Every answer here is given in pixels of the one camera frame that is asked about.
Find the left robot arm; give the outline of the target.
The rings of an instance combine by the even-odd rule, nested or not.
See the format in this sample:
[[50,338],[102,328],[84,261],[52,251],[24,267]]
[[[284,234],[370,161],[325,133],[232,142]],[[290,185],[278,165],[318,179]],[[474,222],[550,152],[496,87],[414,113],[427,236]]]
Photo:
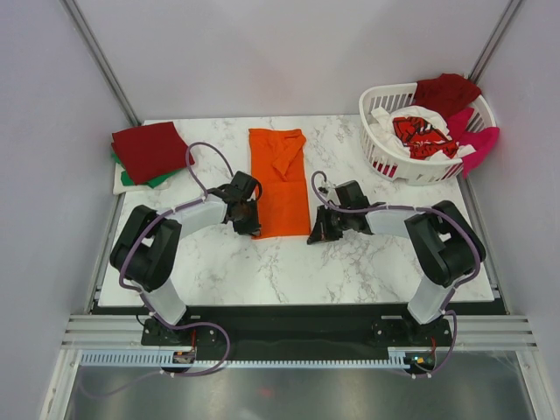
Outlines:
[[184,317],[187,306],[171,280],[179,242],[220,224],[231,224],[238,235],[259,236],[257,201],[262,194],[256,178],[238,171],[230,182],[193,201],[163,212],[140,205],[130,213],[109,263],[119,273],[119,285],[139,295],[171,343],[185,343],[193,330]]

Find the orange t shirt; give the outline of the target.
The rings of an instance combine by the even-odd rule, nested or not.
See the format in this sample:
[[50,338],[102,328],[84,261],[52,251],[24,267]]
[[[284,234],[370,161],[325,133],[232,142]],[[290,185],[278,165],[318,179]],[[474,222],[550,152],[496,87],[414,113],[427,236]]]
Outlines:
[[262,185],[260,237],[307,236],[311,218],[301,129],[250,129],[251,175]]

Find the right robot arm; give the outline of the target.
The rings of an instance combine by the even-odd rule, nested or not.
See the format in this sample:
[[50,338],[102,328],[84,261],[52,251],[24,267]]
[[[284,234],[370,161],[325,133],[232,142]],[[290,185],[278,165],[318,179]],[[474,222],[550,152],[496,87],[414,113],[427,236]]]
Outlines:
[[457,289],[481,270],[487,252],[456,205],[443,200],[433,206],[371,203],[355,180],[322,186],[311,184],[321,202],[307,239],[309,245],[335,242],[346,231],[389,235],[410,241],[423,276],[407,303],[400,326],[410,344],[421,344],[432,334],[432,322],[445,314]]

